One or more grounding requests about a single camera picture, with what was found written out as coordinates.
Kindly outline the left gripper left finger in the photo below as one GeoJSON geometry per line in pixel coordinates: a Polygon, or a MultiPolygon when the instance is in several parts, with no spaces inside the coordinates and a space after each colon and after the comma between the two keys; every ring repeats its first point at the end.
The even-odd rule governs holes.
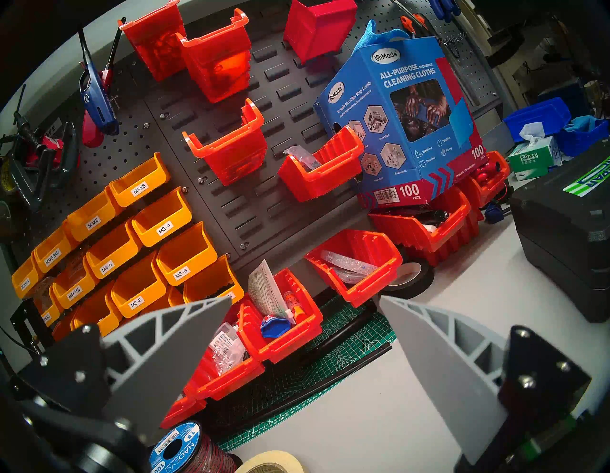
{"type": "Polygon", "coordinates": [[[231,307],[208,298],[137,317],[102,337],[84,325],[17,375],[18,406],[32,421],[124,419],[150,438],[194,374],[231,307]]]}

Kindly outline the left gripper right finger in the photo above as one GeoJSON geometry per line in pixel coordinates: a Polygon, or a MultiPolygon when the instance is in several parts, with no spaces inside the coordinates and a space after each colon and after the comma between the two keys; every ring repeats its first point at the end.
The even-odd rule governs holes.
{"type": "Polygon", "coordinates": [[[591,377],[530,327],[506,337],[462,314],[383,295],[380,308],[461,448],[456,465],[529,465],[576,427],[591,377]]]}

